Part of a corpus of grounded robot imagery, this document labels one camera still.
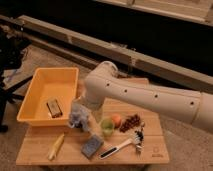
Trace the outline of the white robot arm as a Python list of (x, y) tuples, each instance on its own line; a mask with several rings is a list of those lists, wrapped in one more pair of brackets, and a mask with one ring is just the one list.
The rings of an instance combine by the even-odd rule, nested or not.
[(98, 110), (106, 98), (112, 98), (164, 114), (213, 134), (213, 94), (138, 84), (118, 79), (117, 75), (118, 68), (114, 63), (100, 63), (84, 79), (83, 104), (91, 110)]

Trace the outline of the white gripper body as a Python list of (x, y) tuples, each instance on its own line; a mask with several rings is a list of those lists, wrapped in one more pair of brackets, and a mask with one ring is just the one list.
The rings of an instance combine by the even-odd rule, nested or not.
[(80, 123), (83, 129), (89, 128), (89, 115), (92, 115), (97, 123), (101, 121), (103, 115), (102, 104), (91, 103), (84, 96), (77, 99), (77, 104), (79, 105)]

